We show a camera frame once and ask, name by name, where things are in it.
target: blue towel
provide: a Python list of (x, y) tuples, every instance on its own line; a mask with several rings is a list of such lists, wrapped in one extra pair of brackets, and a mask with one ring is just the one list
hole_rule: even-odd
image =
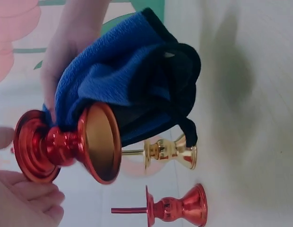
[(187, 145), (194, 146), (196, 127), (187, 116), (200, 70), (197, 52), (178, 43), (146, 8), (97, 39), (65, 69), (55, 95), (56, 124), (63, 131), (75, 129), (86, 105), (101, 101), (115, 114), (123, 147), (177, 124)]

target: gold metal object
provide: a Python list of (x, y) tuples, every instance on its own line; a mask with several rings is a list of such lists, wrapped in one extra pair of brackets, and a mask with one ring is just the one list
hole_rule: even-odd
[(144, 141), (144, 149), (140, 150), (123, 150), (123, 156), (142, 155), (144, 157), (145, 170), (151, 165), (151, 159), (159, 162), (169, 162), (177, 160), (188, 169), (195, 169), (197, 163), (197, 147), (186, 147), (185, 135), (181, 135), (177, 140), (170, 141), (160, 139), (151, 144), (150, 140)]

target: red metal object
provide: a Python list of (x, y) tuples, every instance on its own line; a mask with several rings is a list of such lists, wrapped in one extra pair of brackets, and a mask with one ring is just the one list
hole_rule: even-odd
[(72, 132), (49, 128), (44, 112), (28, 111), (17, 123), (13, 146), (20, 169), (33, 182), (52, 182), (61, 166), (76, 160), (101, 184), (112, 183), (120, 170), (119, 130), (113, 112), (104, 103), (86, 108)]
[(147, 214), (147, 226), (155, 223), (155, 218), (164, 222), (172, 222), (184, 218), (193, 225), (203, 227), (207, 223), (207, 198), (203, 186), (196, 184), (181, 199), (165, 197), (154, 203), (154, 198), (148, 193), (146, 186), (145, 208), (112, 208), (112, 214)]

